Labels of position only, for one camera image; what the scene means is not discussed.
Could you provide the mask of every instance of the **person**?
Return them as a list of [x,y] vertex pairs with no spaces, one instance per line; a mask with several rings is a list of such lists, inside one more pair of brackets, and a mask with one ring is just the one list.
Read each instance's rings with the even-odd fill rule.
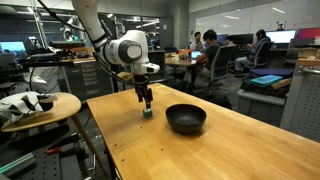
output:
[[259,47],[263,42],[271,42],[270,37],[266,36],[266,32],[263,29],[260,29],[256,33],[257,43],[256,44],[247,44],[249,47],[250,54],[249,56],[240,57],[235,61],[235,73],[244,73],[248,69],[249,65],[253,63],[254,56],[257,53]]
[[217,42],[217,33],[210,29],[203,35],[203,40],[208,44],[200,56],[197,57],[194,70],[191,72],[191,85],[194,88],[194,83],[199,75],[200,78],[209,80],[211,76],[211,64],[221,45]]
[[227,46],[236,46],[236,44],[233,43],[232,37],[230,37],[230,36],[227,36],[225,41],[226,41]]
[[204,51],[204,44],[201,42],[201,33],[199,31],[194,33],[194,41],[191,43],[190,49],[193,51]]

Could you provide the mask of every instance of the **green block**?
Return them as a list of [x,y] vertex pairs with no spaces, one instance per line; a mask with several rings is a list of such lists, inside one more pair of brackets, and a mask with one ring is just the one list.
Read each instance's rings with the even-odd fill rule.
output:
[[143,117],[145,118],[151,118],[152,117],[152,110],[151,109],[144,109],[142,111]]

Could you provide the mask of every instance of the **wooden stool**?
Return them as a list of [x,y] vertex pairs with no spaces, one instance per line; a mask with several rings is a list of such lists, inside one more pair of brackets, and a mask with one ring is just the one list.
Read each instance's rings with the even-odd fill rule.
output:
[[31,117],[26,117],[24,119],[19,120],[17,123],[10,124],[9,126],[5,127],[2,132],[15,132],[26,130],[35,127],[43,127],[44,125],[56,123],[62,119],[71,117],[74,124],[76,125],[79,133],[81,134],[82,138],[88,145],[92,154],[95,154],[96,160],[105,175],[107,175],[107,171],[104,168],[98,153],[93,146],[92,142],[90,141],[88,134],[84,130],[79,118],[77,117],[77,112],[81,108],[80,100],[69,93],[54,93],[57,96],[58,100],[53,102],[53,107],[49,111],[41,112],[32,115]]

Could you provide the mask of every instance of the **wooden tabletop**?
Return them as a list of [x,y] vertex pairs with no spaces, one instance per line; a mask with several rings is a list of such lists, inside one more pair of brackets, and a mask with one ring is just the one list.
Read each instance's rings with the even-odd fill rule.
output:
[[[319,143],[161,84],[149,87],[151,119],[133,89],[87,100],[124,180],[320,178]],[[179,103],[206,111],[200,132],[170,128],[165,110]]]
[[3,132],[14,132],[54,123],[76,114],[81,108],[80,100],[69,93],[54,93],[58,100],[53,102],[49,111],[39,112],[19,120],[3,129]]
[[193,61],[188,61],[188,60],[176,60],[176,58],[179,58],[179,54],[171,54],[172,56],[167,56],[165,59],[165,64],[166,65],[172,65],[172,66],[193,66],[196,65],[195,60]]

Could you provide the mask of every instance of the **robotic arm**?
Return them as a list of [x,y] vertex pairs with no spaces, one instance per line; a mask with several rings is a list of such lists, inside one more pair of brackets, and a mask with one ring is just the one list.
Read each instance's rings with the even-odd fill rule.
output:
[[101,0],[72,0],[72,5],[97,51],[98,61],[102,65],[107,63],[130,65],[138,100],[141,102],[144,99],[146,108],[150,111],[152,91],[147,87],[149,80],[144,75],[156,73],[160,67],[149,63],[145,34],[142,31],[130,30],[120,39],[111,40],[111,31],[98,18],[100,2]]

